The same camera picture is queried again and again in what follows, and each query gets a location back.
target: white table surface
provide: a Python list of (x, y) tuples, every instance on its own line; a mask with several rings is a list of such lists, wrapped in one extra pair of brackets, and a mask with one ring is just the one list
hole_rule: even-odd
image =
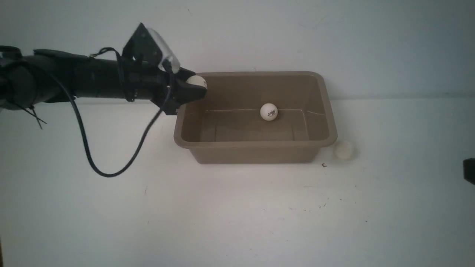
[[(68, 104), (0, 114), (0, 236), (20, 266), (473, 266), (475, 99), (332, 101), (350, 162), (200, 165), (162, 116), (132, 167), (89, 167)], [(80, 105), (114, 172), (156, 111)]]

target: white wall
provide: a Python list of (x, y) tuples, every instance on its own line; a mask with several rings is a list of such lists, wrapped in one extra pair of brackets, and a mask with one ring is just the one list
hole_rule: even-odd
[(334, 99), (475, 95), (474, 13), (472, 0), (3, 0), (0, 36), (88, 55), (143, 22), (197, 72), (315, 71)]

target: black object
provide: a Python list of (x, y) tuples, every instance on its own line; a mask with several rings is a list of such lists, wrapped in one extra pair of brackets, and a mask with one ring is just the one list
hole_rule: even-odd
[(475, 185), (475, 159), (464, 160), (464, 179)]
[(44, 73), (30, 70), (19, 64), (26, 61), (54, 75), (75, 97), (129, 98), (151, 100), (165, 114), (176, 115), (177, 109), (191, 101), (202, 99), (206, 88), (190, 85), (186, 80), (194, 72), (180, 68), (175, 75), (174, 90), (170, 101), (162, 106), (169, 82), (166, 72), (148, 62), (136, 62), (123, 58), (123, 71), (127, 76), (122, 89), (118, 62), (95, 59), (62, 51), (37, 49), (33, 56), (19, 59), (0, 59), (0, 107), (19, 110), (40, 102), (67, 102), (61, 88)]
[[(36, 115), (34, 104), (69, 101), (92, 169), (104, 177), (120, 175), (132, 165), (148, 131), (162, 112), (176, 115), (182, 104), (202, 99), (207, 91), (205, 87), (186, 83), (194, 72), (174, 65), (174, 74), (172, 62), (162, 58), (160, 45), (166, 48), (167, 55), (172, 54), (161, 37), (161, 43), (155, 46), (150, 43), (153, 39), (143, 38), (142, 34), (137, 38), (137, 33), (144, 29), (140, 24), (124, 48), (125, 56), (114, 48), (103, 48), (89, 57), (47, 49), (34, 50), (33, 56), (23, 57), (18, 48), (0, 46), (0, 107), (24, 110), (34, 116), (41, 127), (40, 121), (44, 121)], [(108, 51), (116, 54), (117, 61), (95, 58)], [(159, 69), (157, 62), (165, 71)], [(160, 107), (145, 128), (132, 158), (118, 172), (104, 173), (94, 164), (75, 97), (124, 98), (129, 102), (148, 99)]]

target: bin bottom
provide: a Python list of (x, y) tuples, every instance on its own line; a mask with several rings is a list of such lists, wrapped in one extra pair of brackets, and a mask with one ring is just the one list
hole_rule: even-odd
[(302, 110), (279, 110), (273, 121), (261, 118), (258, 109), (210, 110), (203, 116), (201, 142), (308, 141)]

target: ball in bin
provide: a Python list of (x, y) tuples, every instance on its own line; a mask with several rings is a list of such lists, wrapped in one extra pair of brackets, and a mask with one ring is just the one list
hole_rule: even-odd
[(277, 114), (279, 113), (276, 105), (267, 103), (261, 107), (261, 117), (266, 121), (273, 121), (277, 118)]

